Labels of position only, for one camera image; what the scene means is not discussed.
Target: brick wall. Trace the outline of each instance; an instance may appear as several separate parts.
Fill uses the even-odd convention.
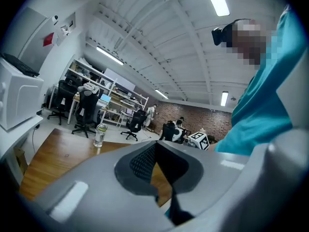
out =
[[[168,120],[174,121],[181,116],[185,119],[183,126],[192,133],[199,131],[200,128],[204,128],[208,135],[214,136],[218,141],[223,139],[232,128],[230,113],[221,111],[212,112],[209,109],[201,107],[160,102],[138,87],[135,87],[134,91],[144,97],[149,97],[145,111],[155,103],[159,105],[155,109],[153,120],[153,123],[156,125],[155,131],[158,133],[162,130],[162,125],[165,122]]]

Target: computer monitor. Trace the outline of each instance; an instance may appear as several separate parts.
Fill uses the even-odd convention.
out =
[[[129,115],[132,115],[132,113],[133,113],[133,110],[131,110],[131,109],[126,109],[126,114],[129,114]]]
[[[102,94],[100,100],[101,100],[101,101],[104,101],[104,102],[106,102],[106,103],[109,103],[109,102],[111,101],[111,97],[108,96],[108,95]]]

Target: wooden table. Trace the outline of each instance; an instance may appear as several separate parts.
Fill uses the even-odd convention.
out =
[[[33,200],[47,185],[82,161],[128,145],[104,142],[98,152],[93,140],[54,129],[33,157],[19,192]],[[171,186],[157,164],[154,166],[151,184],[158,188],[158,205],[162,206],[171,198]]]

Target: plastic water bottle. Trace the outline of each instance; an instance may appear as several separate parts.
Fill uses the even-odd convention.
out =
[[[95,136],[95,141],[93,145],[97,148],[101,148],[103,141],[104,141],[104,136],[105,132],[107,130],[107,125],[106,124],[98,124],[96,128],[96,136]]]

